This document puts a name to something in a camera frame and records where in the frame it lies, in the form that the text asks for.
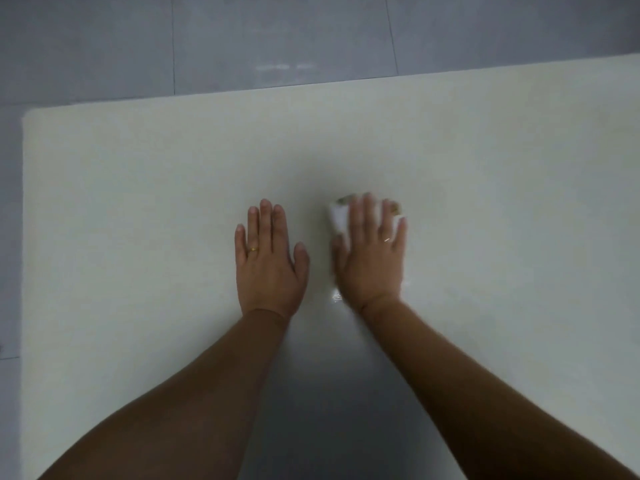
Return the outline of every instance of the white panel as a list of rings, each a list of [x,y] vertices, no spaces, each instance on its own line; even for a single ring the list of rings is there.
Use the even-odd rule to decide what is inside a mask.
[[[28,113],[26,478],[238,317],[234,229],[263,196],[312,258],[286,381],[375,378],[328,263],[326,203],[365,190],[409,218],[410,304],[640,470],[638,87],[633,55]],[[414,475],[460,474],[412,438]]]

